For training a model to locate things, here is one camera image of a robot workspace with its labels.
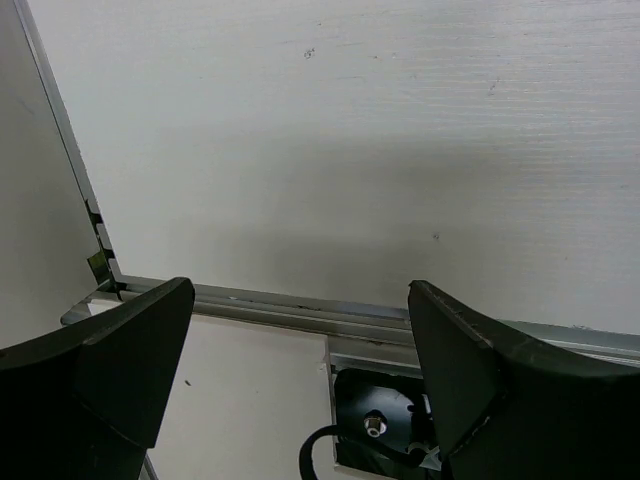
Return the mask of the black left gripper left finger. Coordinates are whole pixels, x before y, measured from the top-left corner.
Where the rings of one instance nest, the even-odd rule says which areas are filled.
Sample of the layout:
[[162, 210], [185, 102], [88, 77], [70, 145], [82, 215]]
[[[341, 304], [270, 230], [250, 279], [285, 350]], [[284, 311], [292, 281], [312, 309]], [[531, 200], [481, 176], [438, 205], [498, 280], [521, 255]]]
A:
[[4, 479], [136, 479], [156, 445], [195, 291], [173, 278], [1, 352]]

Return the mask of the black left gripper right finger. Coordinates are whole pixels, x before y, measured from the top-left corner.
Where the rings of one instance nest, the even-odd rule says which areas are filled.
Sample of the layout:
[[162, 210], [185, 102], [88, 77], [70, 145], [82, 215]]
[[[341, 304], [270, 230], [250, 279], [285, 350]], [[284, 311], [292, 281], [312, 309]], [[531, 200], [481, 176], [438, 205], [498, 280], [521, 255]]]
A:
[[415, 280], [411, 329], [446, 479], [635, 479], [639, 371], [551, 345]]

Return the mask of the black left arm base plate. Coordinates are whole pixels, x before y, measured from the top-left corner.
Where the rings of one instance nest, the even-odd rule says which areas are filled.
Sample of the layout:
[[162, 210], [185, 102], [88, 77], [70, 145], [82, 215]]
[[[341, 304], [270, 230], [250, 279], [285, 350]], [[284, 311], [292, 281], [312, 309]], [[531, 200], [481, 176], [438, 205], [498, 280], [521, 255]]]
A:
[[407, 454], [426, 452], [420, 467], [399, 465], [344, 437], [335, 442], [338, 464], [394, 479], [439, 479], [441, 457], [423, 382], [415, 377], [362, 369], [333, 375], [335, 421], [350, 431]]

